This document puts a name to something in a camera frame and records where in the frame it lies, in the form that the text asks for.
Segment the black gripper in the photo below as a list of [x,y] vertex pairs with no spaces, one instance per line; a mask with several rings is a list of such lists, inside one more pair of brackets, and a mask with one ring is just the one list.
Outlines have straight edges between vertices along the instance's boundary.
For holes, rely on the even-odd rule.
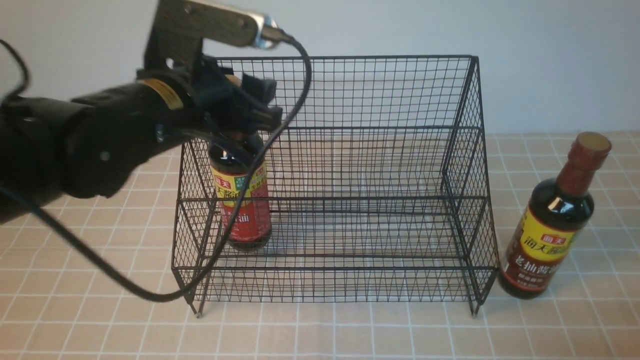
[[[227,79],[233,71],[220,66],[215,57],[201,55],[194,71],[184,64],[143,69],[136,73],[139,84],[158,93],[167,107],[151,118],[156,122],[159,142],[201,138],[225,142],[222,126],[214,114],[229,109],[235,86]],[[266,109],[250,104],[233,104],[227,115],[227,131],[235,133],[274,132],[283,119],[283,109],[268,107],[275,98],[277,81],[249,74],[235,76],[235,84]]]

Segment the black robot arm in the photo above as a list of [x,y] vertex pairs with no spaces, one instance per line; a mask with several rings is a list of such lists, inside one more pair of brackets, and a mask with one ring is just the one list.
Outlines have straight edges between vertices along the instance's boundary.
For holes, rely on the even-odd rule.
[[68,195],[114,196],[151,158],[203,136],[247,169],[245,140],[282,122],[269,104],[277,82],[204,57],[189,79],[176,69],[141,69],[131,83],[73,100],[16,96],[1,105],[1,187],[43,207]]

